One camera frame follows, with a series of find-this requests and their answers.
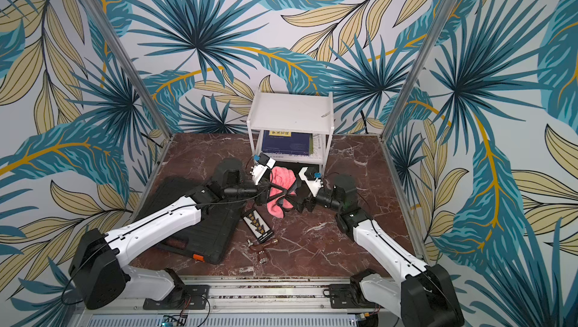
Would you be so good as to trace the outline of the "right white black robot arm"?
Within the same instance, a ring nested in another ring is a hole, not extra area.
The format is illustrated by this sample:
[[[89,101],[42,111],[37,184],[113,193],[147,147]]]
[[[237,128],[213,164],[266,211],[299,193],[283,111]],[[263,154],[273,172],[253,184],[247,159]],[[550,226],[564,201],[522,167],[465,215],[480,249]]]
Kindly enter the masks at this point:
[[[320,179],[300,176],[282,194],[299,211],[316,206],[334,211],[339,230],[388,272],[387,278],[373,270],[353,276],[350,284],[355,298],[393,313],[405,326],[465,324],[447,270],[440,265],[430,266],[390,237],[359,205],[361,196],[351,176],[337,176],[330,188]]]

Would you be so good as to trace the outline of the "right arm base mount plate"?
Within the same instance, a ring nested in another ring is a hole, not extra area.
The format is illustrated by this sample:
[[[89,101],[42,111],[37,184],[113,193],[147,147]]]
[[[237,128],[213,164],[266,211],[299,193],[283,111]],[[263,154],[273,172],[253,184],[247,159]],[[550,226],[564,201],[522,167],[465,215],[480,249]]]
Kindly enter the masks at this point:
[[[351,284],[331,284],[323,291],[325,298],[329,298],[332,309],[369,308],[379,310],[382,306],[367,301]]]

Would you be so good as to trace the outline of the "pink fluffy cloth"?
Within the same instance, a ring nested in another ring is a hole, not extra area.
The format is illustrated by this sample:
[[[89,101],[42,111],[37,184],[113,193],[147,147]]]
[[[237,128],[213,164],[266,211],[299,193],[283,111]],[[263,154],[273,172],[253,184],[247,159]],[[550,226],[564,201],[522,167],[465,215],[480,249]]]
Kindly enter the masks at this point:
[[[282,219],[286,210],[291,210],[294,206],[286,200],[286,195],[295,195],[291,192],[297,178],[293,170],[285,167],[274,167],[269,176],[272,186],[269,190],[266,208],[269,214],[275,218]]]

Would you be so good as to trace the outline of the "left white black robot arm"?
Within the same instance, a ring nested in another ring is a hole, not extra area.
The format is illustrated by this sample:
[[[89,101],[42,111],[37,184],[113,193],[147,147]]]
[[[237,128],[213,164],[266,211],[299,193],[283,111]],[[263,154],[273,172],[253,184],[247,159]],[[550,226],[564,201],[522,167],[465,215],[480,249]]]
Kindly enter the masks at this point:
[[[264,177],[276,161],[265,154],[255,159],[251,176],[241,161],[226,158],[213,177],[168,206],[127,226],[102,233],[86,232],[69,267],[74,294],[88,310],[113,301],[143,298],[155,307],[179,308],[191,301],[182,279],[170,268],[152,271],[131,266],[132,260],[150,247],[199,223],[215,223],[231,209],[249,201],[265,201],[271,183]]]

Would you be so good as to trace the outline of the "white two-tier bookshelf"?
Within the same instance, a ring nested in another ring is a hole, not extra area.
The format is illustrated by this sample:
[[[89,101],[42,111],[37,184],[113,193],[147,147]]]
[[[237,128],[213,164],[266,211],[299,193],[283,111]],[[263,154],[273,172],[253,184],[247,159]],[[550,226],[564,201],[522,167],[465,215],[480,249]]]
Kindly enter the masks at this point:
[[[335,129],[333,94],[311,96],[257,92],[246,118],[246,125],[252,155],[261,153],[260,147],[264,131],[291,131],[323,135],[325,138],[322,143],[325,149],[321,163],[281,162],[317,165],[319,172],[324,173]]]

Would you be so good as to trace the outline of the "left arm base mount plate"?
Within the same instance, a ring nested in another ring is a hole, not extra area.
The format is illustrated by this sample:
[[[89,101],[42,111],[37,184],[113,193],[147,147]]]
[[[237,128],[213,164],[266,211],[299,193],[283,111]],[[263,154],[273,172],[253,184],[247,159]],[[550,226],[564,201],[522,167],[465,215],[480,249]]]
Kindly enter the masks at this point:
[[[208,304],[209,285],[176,286],[161,301],[144,300],[144,310],[204,310]]]

